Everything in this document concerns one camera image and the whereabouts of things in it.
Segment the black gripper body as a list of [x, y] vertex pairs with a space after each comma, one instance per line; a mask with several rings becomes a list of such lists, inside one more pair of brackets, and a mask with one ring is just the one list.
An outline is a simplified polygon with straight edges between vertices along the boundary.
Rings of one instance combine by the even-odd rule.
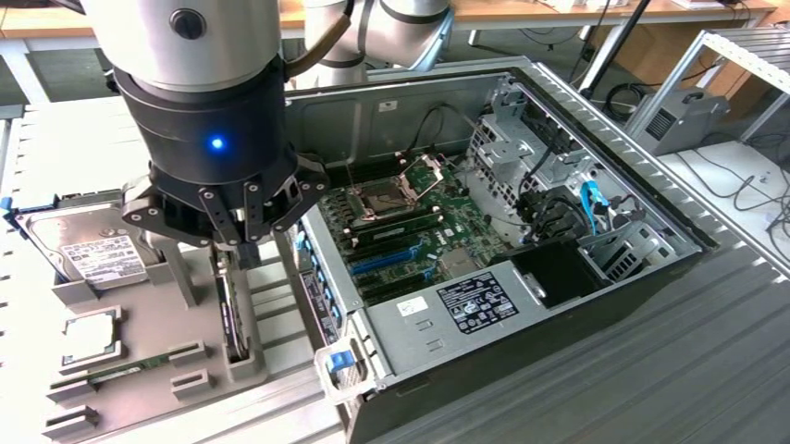
[[172, 92], [118, 70], [115, 80], [148, 149], [148, 177], [216, 188], [243, 234], [243, 185], [258, 175], [272, 186], [295, 171], [286, 136], [284, 62], [211, 92]]

